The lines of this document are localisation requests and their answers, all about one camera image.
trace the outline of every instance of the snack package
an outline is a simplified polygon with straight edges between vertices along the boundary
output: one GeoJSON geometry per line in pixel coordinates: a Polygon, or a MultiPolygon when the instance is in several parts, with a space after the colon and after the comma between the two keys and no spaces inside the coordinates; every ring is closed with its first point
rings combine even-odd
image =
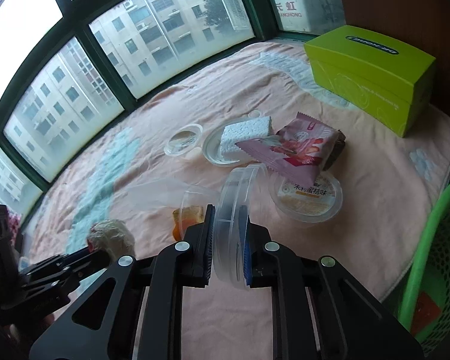
{"type": "Polygon", "coordinates": [[[275,135],[236,145],[290,181],[308,188],[325,166],[338,136],[337,130],[299,112],[275,135]]]}

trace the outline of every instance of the air conditioner unit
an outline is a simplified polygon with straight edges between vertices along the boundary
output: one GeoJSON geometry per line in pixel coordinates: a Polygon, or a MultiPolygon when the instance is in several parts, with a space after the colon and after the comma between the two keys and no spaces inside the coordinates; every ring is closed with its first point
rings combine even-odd
{"type": "Polygon", "coordinates": [[[131,9],[133,8],[133,1],[132,0],[125,0],[125,2],[123,3],[123,6],[125,7],[125,9],[131,9]]]}
{"type": "Polygon", "coordinates": [[[137,27],[138,31],[143,31],[143,30],[146,30],[148,28],[148,26],[146,26],[145,23],[137,24],[136,27],[137,27]]]}

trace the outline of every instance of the plastic bowl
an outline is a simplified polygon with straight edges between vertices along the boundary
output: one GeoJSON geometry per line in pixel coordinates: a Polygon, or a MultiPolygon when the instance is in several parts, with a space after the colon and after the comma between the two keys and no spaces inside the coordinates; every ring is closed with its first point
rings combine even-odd
{"type": "Polygon", "coordinates": [[[302,188],[278,173],[273,173],[269,181],[269,192],[280,212],[288,218],[308,224],[332,219],[343,203],[342,187],[328,172],[320,173],[310,188],[302,188]]]}

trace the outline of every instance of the window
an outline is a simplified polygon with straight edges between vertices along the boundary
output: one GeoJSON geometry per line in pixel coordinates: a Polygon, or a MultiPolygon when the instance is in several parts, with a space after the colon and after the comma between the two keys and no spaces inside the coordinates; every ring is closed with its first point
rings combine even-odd
{"type": "Polygon", "coordinates": [[[38,113],[38,108],[34,103],[31,103],[27,108],[25,108],[24,115],[32,120],[38,113]]]}
{"type": "Polygon", "coordinates": [[[154,56],[155,61],[157,61],[157,64],[159,65],[161,65],[165,61],[168,61],[170,58],[173,58],[173,54],[168,48],[168,46],[158,51],[155,51],[154,53],[152,53],[152,55],[154,56]]]}
{"type": "Polygon", "coordinates": [[[61,80],[63,80],[63,78],[65,77],[65,73],[63,72],[63,70],[60,67],[57,67],[54,71],[53,71],[53,76],[56,79],[56,82],[59,83],[61,80]]]}
{"type": "Polygon", "coordinates": [[[48,120],[50,120],[51,124],[54,124],[56,122],[56,119],[52,114],[49,113],[46,117],[48,120]]]}
{"type": "Polygon", "coordinates": [[[77,133],[80,129],[78,128],[78,126],[75,124],[75,122],[74,121],[71,121],[69,124],[68,124],[68,127],[70,127],[70,129],[73,131],[73,132],[75,132],[75,133],[77,133]]]}
{"type": "Polygon", "coordinates": [[[192,35],[188,34],[177,40],[174,45],[178,53],[182,54],[187,50],[190,50],[192,47],[195,47],[195,42],[193,41],[192,35]]]}
{"type": "Polygon", "coordinates": [[[80,111],[80,113],[82,114],[82,116],[85,118],[85,120],[87,122],[90,122],[95,116],[95,114],[92,112],[92,110],[88,106],[86,106],[84,109],[82,109],[80,111]]]}
{"type": "MultiPolygon", "coordinates": [[[[132,26],[131,22],[128,21],[130,25],[127,25],[121,31],[123,35],[120,36],[120,40],[111,38],[110,43],[101,44],[102,49],[109,55],[112,64],[114,64],[114,60],[111,57],[110,52],[113,51],[113,54],[119,61],[117,65],[114,65],[115,69],[117,69],[120,76],[127,73],[128,78],[133,82],[133,86],[129,86],[130,92],[137,99],[194,64],[226,50],[233,45],[253,38],[254,36],[241,0],[224,0],[226,1],[226,4],[224,4],[222,0],[215,0],[218,10],[230,12],[230,15],[233,15],[234,17],[233,25],[229,25],[228,27],[225,26],[225,31],[220,33],[220,39],[218,39],[218,35],[214,37],[214,34],[218,34],[214,30],[206,30],[203,33],[204,35],[201,34],[206,26],[203,26],[203,23],[198,25],[195,15],[199,16],[204,13],[205,8],[203,6],[203,0],[148,1],[150,1],[150,6],[148,7],[150,13],[152,14],[152,11],[154,12],[154,8],[158,11],[160,20],[158,25],[156,24],[153,15],[145,18],[145,21],[137,21],[142,17],[142,14],[139,14],[138,10],[140,9],[139,7],[144,5],[143,0],[131,0],[132,3],[128,0],[123,0],[121,2],[116,1],[115,6],[118,8],[111,8],[108,12],[104,12],[100,17],[97,17],[90,23],[92,33],[99,30],[102,30],[103,33],[102,28],[108,29],[112,27],[111,21],[118,16],[118,11],[130,13],[131,20],[134,22],[137,21],[135,26],[139,27],[139,32],[137,32],[136,27],[132,26]],[[144,26],[139,26],[139,23],[143,23],[148,27],[145,29],[144,26]],[[189,31],[193,32],[191,37],[187,37],[189,31]],[[133,40],[138,50],[134,51],[133,58],[124,56],[121,59],[115,50],[120,50],[120,55],[122,55],[123,49],[120,47],[123,47],[123,43],[128,39],[133,40]],[[176,46],[179,47],[180,50],[177,50],[173,45],[175,42],[178,42],[176,46]],[[196,47],[192,49],[193,52],[190,52],[190,47],[193,47],[194,44],[196,47]],[[143,61],[146,61],[146,64],[140,66],[143,61]]],[[[100,85],[95,87],[95,93],[97,93],[96,88],[101,87],[100,85]]],[[[103,90],[99,93],[99,96],[101,95],[103,95],[102,98],[106,96],[103,90]]]]}
{"type": "Polygon", "coordinates": [[[122,80],[123,80],[124,83],[126,83],[127,86],[132,86],[133,85],[132,80],[130,80],[130,77],[128,77],[128,75],[126,75],[126,74],[124,74],[122,76],[122,80]]]}
{"type": "Polygon", "coordinates": [[[138,67],[140,68],[144,76],[147,76],[152,72],[145,61],[139,64],[138,67]]]}
{"type": "Polygon", "coordinates": [[[42,105],[44,105],[43,103],[42,103],[42,100],[40,100],[40,97],[35,97],[35,104],[37,104],[37,107],[40,109],[40,108],[42,108],[42,105]]]}
{"type": "Polygon", "coordinates": [[[102,33],[100,31],[97,31],[95,34],[95,38],[98,40],[99,43],[103,43],[105,42],[105,38],[102,35],[102,33]]]}
{"type": "Polygon", "coordinates": [[[110,54],[107,54],[108,59],[113,64],[113,66],[116,66],[119,64],[119,60],[116,58],[115,54],[111,52],[110,54]]]}
{"type": "Polygon", "coordinates": [[[63,137],[63,139],[67,140],[68,138],[70,138],[70,135],[65,131],[65,130],[61,130],[60,135],[63,137]]]}
{"type": "Polygon", "coordinates": [[[322,35],[345,24],[342,0],[273,0],[280,30],[322,35]]]}
{"type": "Polygon", "coordinates": [[[163,26],[167,31],[171,31],[174,28],[178,28],[183,25],[184,22],[182,20],[182,16],[179,13],[176,13],[170,19],[163,21],[163,26]]]}
{"type": "Polygon", "coordinates": [[[59,115],[61,115],[61,114],[63,114],[64,112],[65,112],[65,110],[63,109],[63,107],[60,105],[60,103],[59,102],[56,102],[55,104],[53,104],[53,107],[54,107],[54,109],[55,109],[55,111],[57,111],[57,113],[59,114],[59,115]]]}
{"type": "Polygon", "coordinates": [[[3,0],[0,5],[0,98],[29,52],[62,17],[55,0],[3,0]],[[18,32],[26,32],[17,38],[18,32]]]}
{"type": "Polygon", "coordinates": [[[70,101],[73,103],[79,96],[77,90],[74,87],[71,87],[68,91],[65,92],[70,99],[70,101]]]}
{"type": "Polygon", "coordinates": [[[195,5],[194,7],[192,7],[192,11],[195,14],[195,17],[198,19],[199,17],[203,16],[203,12],[200,9],[200,5],[195,5]]]}
{"type": "Polygon", "coordinates": [[[133,54],[134,52],[136,52],[138,50],[138,47],[135,44],[135,42],[133,42],[133,39],[127,40],[125,42],[125,45],[126,45],[128,51],[130,52],[130,54],[133,54]]]}
{"type": "Polygon", "coordinates": [[[116,19],[112,20],[112,24],[115,27],[116,31],[123,30],[125,26],[123,25],[122,19],[120,17],[117,17],[116,19]]]}
{"type": "Polygon", "coordinates": [[[36,130],[42,134],[43,136],[45,136],[46,133],[48,133],[48,130],[50,130],[50,123],[48,122],[48,120],[44,119],[42,120],[42,122],[37,126],[36,130]]]}
{"type": "Polygon", "coordinates": [[[151,41],[160,38],[162,36],[162,32],[160,31],[158,26],[147,28],[144,31],[140,32],[140,36],[142,37],[145,43],[150,43],[151,41]]]}
{"type": "Polygon", "coordinates": [[[146,17],[149,17],[150,11],[147,7],[141,7],[128,11],[128,15],[130,16],[130,19],[132,19],[133,23],[137,24],[139,21],[142,21],[146,17]]]}
{"type": "Polygon", "coordinates": [[[152,4],[157,12],[163,11],[164,9],[174,5],[173,0],[155,0],[152,4]]]}
{"type": "Polygon", "coordinates": [[[215,39],[214,34],[212,33],[212,30],[210,28],[205,28],[205,30],[203,30],[203,34],[205,35],[207,42],[215,39]]]}
{"type": "Polygon", "coordinates": [[[45,95],[45,97],[47,97],[50,94],[50,90],[48,88],[48,86],[46,86],[45,84],[43,84],[40,89],[42,90],[43,94],[45,95]]]}

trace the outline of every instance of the bed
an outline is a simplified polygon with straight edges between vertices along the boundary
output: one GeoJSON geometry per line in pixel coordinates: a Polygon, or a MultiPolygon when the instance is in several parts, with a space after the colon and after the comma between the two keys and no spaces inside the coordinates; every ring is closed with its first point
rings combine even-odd
{"type": "MultiPolygon", "coordinates": [[[[251,220],[300,256],[336,257],[383,300],[410,266],[428,213],[448,183],[450,117],[430,105],[401,139],[318,87],[301,43],[245,47],[157,94],[109,130],[63,172],[34,214],[26,230],[30,262],[80,249],[90,226],[105,218],[125,221],[137,258],[158,254],[174,242],[172,209],[138,211],[128,188],[176,178],[219,191],[230,168],[204,157],[184,162],[166,156],[164,143],[188,123],[203,126],[203,140],[224,121],[255,109],[272,117],[275,131],[298,111],[309,114],[340,129],[347,146],[330,169],[344,195],[335,218],[305,229],[283,220],[264,196],[260,207],[267,215],[252,207],[251,220]]],[[[237,290],[213,272],[207,288],[184,288],[182,358],[211,357],[272,358],[269,289],[237,290]]]]}

